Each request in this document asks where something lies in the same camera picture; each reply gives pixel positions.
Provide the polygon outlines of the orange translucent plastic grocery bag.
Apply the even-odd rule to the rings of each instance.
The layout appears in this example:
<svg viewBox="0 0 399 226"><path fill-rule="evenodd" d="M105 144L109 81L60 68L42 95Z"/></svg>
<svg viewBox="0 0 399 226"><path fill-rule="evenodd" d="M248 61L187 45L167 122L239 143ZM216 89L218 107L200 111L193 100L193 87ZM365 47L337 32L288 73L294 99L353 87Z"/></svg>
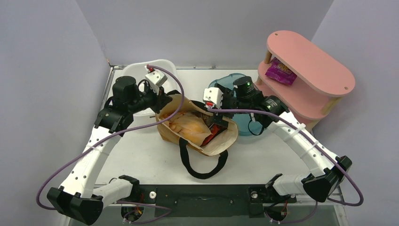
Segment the orange translucent plastic grocery bag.
<svg viewBox="0 0 399 226"><path fill-rule="evenodd" d="M205 122L190 112L177 113L165 124L175 133L198 146L201 146L203 141L211 135Z"/></svg>

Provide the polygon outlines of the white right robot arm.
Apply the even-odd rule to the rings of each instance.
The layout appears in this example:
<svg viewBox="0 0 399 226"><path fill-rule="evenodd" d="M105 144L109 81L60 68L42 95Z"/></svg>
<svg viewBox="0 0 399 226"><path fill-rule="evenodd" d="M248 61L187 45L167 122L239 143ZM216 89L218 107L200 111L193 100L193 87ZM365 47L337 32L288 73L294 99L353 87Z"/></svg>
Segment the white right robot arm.
<svg viewBox="0 0 399 226"><path fill-rule="evenodd" d="M325 202L352 165L349 157L336 155L316 140L278 97L264 96L249 76L236 79L232 89L219 83L206 88L203 101L217 119L249 114L251 121L281 138L305 163L308 173L277 174L266 184L272 202L297 194Z"/></svg>

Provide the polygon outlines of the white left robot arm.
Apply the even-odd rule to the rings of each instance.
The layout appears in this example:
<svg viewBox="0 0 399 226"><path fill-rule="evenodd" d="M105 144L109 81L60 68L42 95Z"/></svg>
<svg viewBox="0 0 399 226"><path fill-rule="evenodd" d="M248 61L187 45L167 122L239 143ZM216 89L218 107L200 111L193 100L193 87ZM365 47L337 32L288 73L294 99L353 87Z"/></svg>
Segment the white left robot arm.
<svg viewBox="0 0 399 226"><path fill-rule="evenodd" d="M61 214L88 226L94 224L103 209L121 199L136 202L141 199L139 180L122 175L111 183L94 188L96 180L112 149L133 122L133 115L151 108L159 111L172 98L163 89L166 77L157 75L143 80L140 91L135 78L122 76L112 86L112 96L98 113L84 156L77 160L70 175L58 188L50 188L47 199Z"/></svg>

